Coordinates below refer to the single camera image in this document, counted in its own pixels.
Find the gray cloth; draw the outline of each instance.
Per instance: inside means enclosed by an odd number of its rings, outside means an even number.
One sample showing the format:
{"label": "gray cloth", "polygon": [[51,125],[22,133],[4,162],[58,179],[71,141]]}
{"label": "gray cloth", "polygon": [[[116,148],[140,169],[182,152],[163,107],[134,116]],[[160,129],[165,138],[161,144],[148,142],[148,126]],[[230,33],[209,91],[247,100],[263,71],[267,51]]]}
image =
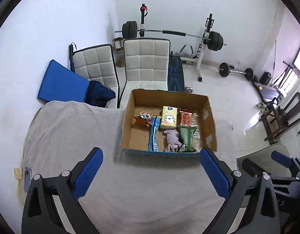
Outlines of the gray cloth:
{"label": "gray cloth", "polygon": [[[124,111],[78,102],[47,103],[29,128],[22,168],[30,167],[32,177],[58,176],[100,147],[103,164],[79,202],[101,233],[201,234],[224,199],[199,159],[122,153]],[[216,124],[216,154],[234,170],[231,126],[224,120]]]}

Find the silver bolt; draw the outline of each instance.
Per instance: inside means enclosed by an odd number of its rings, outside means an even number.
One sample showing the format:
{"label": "silver bolt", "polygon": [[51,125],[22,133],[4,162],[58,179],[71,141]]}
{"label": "silver bolt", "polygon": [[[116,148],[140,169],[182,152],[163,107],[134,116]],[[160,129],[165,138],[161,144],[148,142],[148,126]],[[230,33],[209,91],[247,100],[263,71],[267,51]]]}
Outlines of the silver bolt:
{"label": "silver bolt", "polygon": [[264,175],[263,175],[263,178],[264,178],[265,180],[270,180],[270,176],[269,176],[268,174],[264,174]]}
{"label": "silver bolt", "polygon": [[233,175],[235,175],[236,177],[240,177],[242,175],[242,172],[238,171],[238,170],[235,170],[233,172]]}
{"label": "silver bolt", "polygon": [[39,174],[34,175],[33,180],[39,180],[39,179],[40,179],[40,175]]}
{"label": "silver bolt", "polygon": [[62,175],[63,177],[67,177],[67,176],[70,175],[70,171],[63,171],[63,172],[61,173],[61,175]]}

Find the blue snack package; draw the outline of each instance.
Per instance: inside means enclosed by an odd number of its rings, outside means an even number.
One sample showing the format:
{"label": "blue snack package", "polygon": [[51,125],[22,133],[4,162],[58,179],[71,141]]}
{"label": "blue snack package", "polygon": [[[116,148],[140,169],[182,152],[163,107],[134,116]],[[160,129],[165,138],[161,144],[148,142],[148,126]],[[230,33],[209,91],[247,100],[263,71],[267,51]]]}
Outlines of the blue snack package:
{"label": "blue snack package", "polygon": [[160,127],[162,116],[152,116],[152,125],[150,127],[148,151],[159,151],[157,147],[157,130]]}

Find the brown plastic chair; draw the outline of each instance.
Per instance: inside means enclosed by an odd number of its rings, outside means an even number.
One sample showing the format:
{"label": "brown plastic chair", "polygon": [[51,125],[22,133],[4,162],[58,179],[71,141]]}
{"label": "brown plastic chair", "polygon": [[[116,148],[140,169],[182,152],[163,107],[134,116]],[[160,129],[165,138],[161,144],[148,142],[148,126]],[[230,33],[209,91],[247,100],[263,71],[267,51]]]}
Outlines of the brown plastic chair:
{"label": "brown plastic chair", "polygon": [[[290,106],[290,104],[293,102],[293,100],[298,97],[299,101],[298,103],[287,113],[285,110]],[[267,137],[265,138],[265,141],[268,139],[274,139],[280,136],[283,132],[285,132],[287,129],[290,127],[294,126],[298,122],[300,122],[300,118],[295,120],[292,123],[289,123],[289,120],[293,117],[295,117],[298,113],[300,113],[300,93],[297,92],[293,96],[293,98],[290,100],[290,102],[283,108],[281,109],[279,106],[274,107],[273,103],[270,102],[268,105],[269,111],[265,115],[262,115],[260,118],[260,121],[264,121],[269,115],[273,116],[274,119],[270,122],[273,123],[274,121],[277,122],[278,128],[272,132],[272,133],[267,133]]]}

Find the pink cloth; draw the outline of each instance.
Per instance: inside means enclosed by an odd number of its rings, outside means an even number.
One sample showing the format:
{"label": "pink cloth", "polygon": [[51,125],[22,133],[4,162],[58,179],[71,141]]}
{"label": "pink cloth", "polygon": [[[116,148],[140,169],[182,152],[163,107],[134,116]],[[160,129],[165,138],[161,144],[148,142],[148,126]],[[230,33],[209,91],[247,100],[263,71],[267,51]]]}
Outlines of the pink cloth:
{"label": "pink cloth", "polygon": [[179,142],[179,133],[176,130],[165,130],[165,134],[167,134],[166,139],[168,146],[164,149],[165,152],[177,152],[178,148],[182,146]]}

